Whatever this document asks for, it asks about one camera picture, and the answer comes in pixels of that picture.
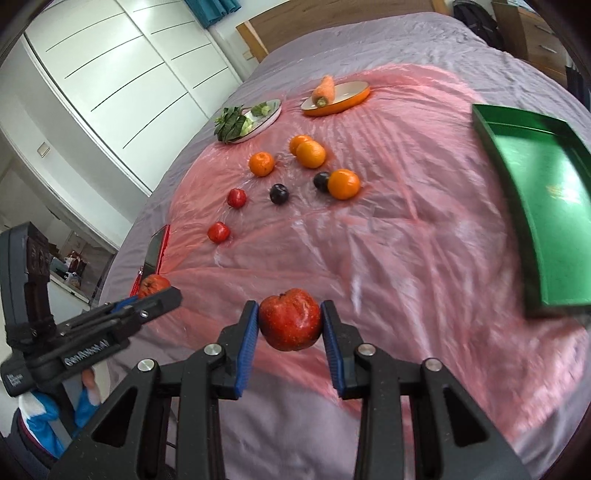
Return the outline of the wrinkled red apple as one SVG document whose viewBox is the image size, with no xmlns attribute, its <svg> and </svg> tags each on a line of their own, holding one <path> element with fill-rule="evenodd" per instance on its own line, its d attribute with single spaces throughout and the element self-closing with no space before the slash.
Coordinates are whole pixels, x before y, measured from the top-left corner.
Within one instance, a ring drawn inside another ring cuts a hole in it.
<svg viewBox="0 0 591 480">
<path fill-rule="evenodd" d="M 166 290 L 171 283 L 163 276 L 151 274 L 145 277 L 139 285 L 137 297 L 139 299 L 154 295 L 160 291 Z"/>
</svg>

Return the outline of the small red apple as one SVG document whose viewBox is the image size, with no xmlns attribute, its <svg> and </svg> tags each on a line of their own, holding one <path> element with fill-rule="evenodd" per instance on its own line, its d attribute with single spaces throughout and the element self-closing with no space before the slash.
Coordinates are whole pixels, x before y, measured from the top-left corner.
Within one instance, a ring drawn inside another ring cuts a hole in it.
<svg viewBox="0 0 591 480">
<path fill-rule="evenodd" d="M 244 190 L 242 189 L 231 189 L 228 192 L 228 197 L 226 198 L 226 203 L 233 209 L 242 209 L 247 202 L 247 195 Z"/>
</svg>

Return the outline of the dark plum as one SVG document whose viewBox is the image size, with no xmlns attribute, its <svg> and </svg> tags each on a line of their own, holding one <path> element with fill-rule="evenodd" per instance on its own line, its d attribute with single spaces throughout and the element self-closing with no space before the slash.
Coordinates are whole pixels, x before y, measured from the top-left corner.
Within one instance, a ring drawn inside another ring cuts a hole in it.
<svg viewBox="0 0 591 480">
<path fill-rule="evenodd" d="M 290 199 L 290 191 L 286 185 L 277 183 L 270 188 L 270 201 L 274 205 L 283 205 Z"/>
<path fill-rule="evenodd" d="M 331 177 L 331 174 L 325 171 L 318 172 L 318 174 L 315 174 L 315 177 L 312 180 L 315 189 L 322 193 L 329 194 L 329 177 Z"/>
</svg>

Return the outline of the large orange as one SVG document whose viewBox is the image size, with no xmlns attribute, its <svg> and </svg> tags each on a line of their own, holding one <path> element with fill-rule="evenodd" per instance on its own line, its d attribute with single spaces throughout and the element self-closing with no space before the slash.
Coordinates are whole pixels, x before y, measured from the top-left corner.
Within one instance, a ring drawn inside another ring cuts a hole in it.
<svg viewBox="0 0 591 480">
<path fill-rule="evenodd" d="M 320 168 L 327 159 L 327 151 L 325 147 L 314 140 L 308 140 L 297 146 L 295 150 L 295 158 L 302 167 L 308 169 Z"/>
</svg>

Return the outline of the orange fruit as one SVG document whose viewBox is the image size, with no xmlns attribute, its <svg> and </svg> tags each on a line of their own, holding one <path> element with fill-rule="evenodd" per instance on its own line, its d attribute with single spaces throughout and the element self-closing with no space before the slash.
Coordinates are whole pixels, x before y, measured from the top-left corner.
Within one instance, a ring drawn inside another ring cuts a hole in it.
<svg viewBox="0 0 591 480">
<path fill-rule="evenodd" d="M 332 171 L 329 175 L 328 190 L 336 200 L 349 200 L 361 189 L 361 180 L 355 172 L 348 169 Z"/>
</svg>

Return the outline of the green tray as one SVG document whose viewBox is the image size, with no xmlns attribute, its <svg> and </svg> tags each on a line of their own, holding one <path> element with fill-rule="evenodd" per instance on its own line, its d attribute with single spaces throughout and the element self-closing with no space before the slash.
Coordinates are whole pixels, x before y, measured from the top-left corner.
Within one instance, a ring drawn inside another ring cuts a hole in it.
<svg viewBox="0 0 591 480">
<path fill-rule="evenodd" d="M 516 230 L 529 317 L 590 311 L 590 152 L 560 119 L 475 104 Z"/>
</svg>

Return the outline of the red tray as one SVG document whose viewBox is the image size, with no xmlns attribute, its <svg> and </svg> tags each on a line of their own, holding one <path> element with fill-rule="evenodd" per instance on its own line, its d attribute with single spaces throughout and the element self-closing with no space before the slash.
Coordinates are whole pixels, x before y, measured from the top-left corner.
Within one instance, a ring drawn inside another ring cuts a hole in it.
<svg viewBox="0 0 591 480">
<path fill-rule="evenodd" d="M 169 225 L 164 225 L 151 236 L 147 253 L 130 291 L 131 297 L 139 294 L 140 284 L 144 278 L 159 273 L 164 251 L 168 244 L 169 229 Z"/>
</svg>

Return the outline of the small red tomato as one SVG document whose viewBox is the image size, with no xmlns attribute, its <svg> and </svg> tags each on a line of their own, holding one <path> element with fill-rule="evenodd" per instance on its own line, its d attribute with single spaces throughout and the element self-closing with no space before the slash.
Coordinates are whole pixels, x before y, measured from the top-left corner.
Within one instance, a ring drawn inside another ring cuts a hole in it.
<svg viewBox="0 0 591 480">
<path fill-rule="evenodd" d="M 207 230 L 207 237 L 214 244 L 221 244 L 228 240 L 230 236 L 230 229 L 228 225 L 223 222 L 215 222 Z"/>
</svg>

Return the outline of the small mandarin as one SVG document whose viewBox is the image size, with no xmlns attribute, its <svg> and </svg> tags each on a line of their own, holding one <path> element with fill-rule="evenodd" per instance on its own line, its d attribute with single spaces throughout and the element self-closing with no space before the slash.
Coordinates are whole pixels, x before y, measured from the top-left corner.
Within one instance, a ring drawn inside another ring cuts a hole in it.
<svg viewBox="0 0 591 480">
<path fill-rule="evenodd" d="M 297 148 L 308 141 L 311 141 L 311 136 L 308 135 L 297 135 L 290 139 L 290 144 L 288 144 L 288 149 L 290 150 L 291 155 L 297 155 Z"/>
<path fill-rule="evenodd" d="M 256 177 L 266 177 L 273 172 L 274 162 L 273 155 L 269 152 L 257 152 L 249 158 L 249 170 Z"/>
</svg>

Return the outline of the carrot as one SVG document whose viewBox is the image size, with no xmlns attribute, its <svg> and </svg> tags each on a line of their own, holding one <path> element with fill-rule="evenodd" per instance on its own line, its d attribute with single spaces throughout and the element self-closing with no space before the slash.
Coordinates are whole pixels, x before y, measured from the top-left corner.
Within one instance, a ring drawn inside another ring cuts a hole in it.
<svg viewBox="0 0 591 480">
<path fill-rule="evenodd" d="M 317 108 L 322 108 L 332 104 L 335 101 L 335 81 L 331 75 L 325 75 L 321 83 L 311 94 L 312 104 Z"/>
</svg>

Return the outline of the orange oval dish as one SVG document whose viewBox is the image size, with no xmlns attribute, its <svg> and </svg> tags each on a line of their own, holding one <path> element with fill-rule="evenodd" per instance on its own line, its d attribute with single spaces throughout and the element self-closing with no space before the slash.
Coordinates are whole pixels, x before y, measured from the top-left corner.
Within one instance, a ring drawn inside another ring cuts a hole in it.
<svg viewBox="0 0 591 480">
<path fill-rule="evenodd" d="M 322 117 L 342 113 L 349 108 L 363 103 L 370 96 L 370 85 L 366 81 L 352 81 L 335 85 L 335 100 L 325 106 L 318 107 L 311 97 L 301 104 L 301 111 L 306 116 Z"/>
</svg>

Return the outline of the wooden headboard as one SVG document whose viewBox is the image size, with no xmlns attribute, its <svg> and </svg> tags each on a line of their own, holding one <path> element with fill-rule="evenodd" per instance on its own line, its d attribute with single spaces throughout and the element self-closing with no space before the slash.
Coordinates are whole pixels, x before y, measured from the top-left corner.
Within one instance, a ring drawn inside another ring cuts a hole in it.
<svg viewBox="0 0 591 480">
<path fill-rule="evenodd" d="M 252 56 L 262 62 L 270 52 L 311 32 L 422 12 L 451 15 L 444 0 L 295 0 L 266 10 L 235 29 Z"/>
</svg>

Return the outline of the teal curtain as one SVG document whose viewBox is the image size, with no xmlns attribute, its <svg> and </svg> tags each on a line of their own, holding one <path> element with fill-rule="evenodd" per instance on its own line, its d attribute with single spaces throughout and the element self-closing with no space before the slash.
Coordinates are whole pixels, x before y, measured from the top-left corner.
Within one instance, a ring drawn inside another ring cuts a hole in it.
<svg viewBox="0 0 591 480">
<path fill-rule="evenodd" d="M 205 29 L 242 8 L 236 0 L 186 0 L 185 3 Z"/>
</svg>

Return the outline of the wooden drawer cabinet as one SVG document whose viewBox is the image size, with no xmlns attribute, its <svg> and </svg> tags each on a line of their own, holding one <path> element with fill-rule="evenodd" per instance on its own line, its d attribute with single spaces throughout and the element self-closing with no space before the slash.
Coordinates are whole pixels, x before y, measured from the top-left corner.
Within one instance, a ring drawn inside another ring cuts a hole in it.
<svg viewBox="0 0 591 480">
<path fill-rule="evenodd" d="M 542 17 L 506 1 L 492 6 L 506 50 L 567 87 L 567 51 Z"/>
</svg>

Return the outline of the black backpack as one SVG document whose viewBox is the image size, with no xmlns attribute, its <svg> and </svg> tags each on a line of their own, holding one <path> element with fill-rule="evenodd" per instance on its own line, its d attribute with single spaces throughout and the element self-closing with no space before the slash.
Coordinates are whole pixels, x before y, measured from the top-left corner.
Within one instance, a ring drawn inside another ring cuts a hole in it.
<svg viewBox="0 0 591 480">
<path fill-rule="evenodd" d="M 464 23 L 490 47 L 505 50 L 504 38 L 496 20 L 484 7 L 474 1 L 454 1 L 453 16 Z"/>
</svg>

